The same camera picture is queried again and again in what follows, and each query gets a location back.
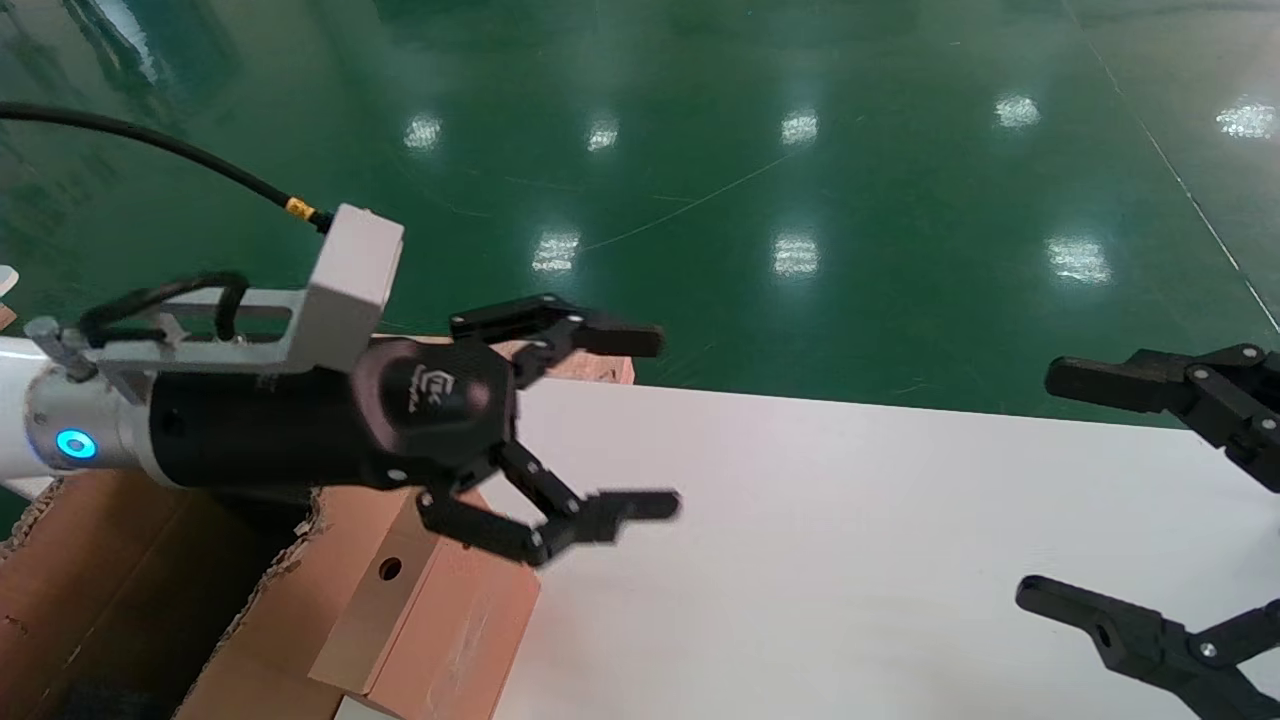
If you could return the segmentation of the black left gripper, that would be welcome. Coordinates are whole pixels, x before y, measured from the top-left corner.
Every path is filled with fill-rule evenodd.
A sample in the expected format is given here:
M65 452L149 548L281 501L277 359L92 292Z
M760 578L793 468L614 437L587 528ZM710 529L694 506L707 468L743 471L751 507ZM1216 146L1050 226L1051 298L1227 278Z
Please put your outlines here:
M476 341L376 338L351 372L159 375L148 433L184 488L425 487L425 529L543 568L575 544L613 544L630 521L671 521L675 489L579 496L515 437L512 364ZM544 516L536 527L460 497L499 471Z

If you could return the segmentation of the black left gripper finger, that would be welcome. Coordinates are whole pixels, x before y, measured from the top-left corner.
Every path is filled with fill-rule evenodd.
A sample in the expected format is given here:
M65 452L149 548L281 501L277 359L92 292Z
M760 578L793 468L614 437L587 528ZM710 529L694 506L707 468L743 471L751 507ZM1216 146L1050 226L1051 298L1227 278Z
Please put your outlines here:
M522 341L509 364L516 387L525 389L585 351L607 357L657 357L666 334L658 325L636 325L572 304L558 295L534 295L451 318L451 338L485 346Z

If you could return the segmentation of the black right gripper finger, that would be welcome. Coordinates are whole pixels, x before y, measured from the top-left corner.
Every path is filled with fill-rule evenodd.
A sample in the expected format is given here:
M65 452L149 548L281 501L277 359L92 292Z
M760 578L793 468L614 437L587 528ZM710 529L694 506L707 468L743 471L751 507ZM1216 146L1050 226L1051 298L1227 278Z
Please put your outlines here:
M1279 702L1240 665L1277 648L1279 602L1189 632L1161 612L1047 577L1015 593L1028 612L1084 632L1111 671L1179 698L1199 719L1276 719Z
M1198 356L1140 348L1123 363L1055 359L1046 391L1130 413L1169 413L1257 480L1279 488L1279 355L1236 345Z

